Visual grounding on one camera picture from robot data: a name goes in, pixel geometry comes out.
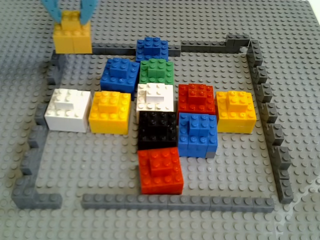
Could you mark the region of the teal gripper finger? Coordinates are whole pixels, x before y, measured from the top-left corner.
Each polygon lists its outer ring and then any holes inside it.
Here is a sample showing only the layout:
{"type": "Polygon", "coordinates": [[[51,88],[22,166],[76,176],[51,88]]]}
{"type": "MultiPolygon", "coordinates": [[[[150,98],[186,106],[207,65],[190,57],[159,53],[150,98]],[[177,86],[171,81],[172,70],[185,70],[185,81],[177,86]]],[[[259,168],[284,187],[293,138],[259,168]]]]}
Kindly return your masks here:
{"type": "Polygon", "coordinates": [[[53,18],[55,23],[60,24],[62,20],[62,12],[58,5],[58,0],[41,0],[43,6],[53,18]]]}
{"type": "Polygon", "coordinates": [[[80,1],[80,23],[85,25],[91,19],[94,14],[95,8],[98,4],[98,0],[81,0],[80,1]]]}

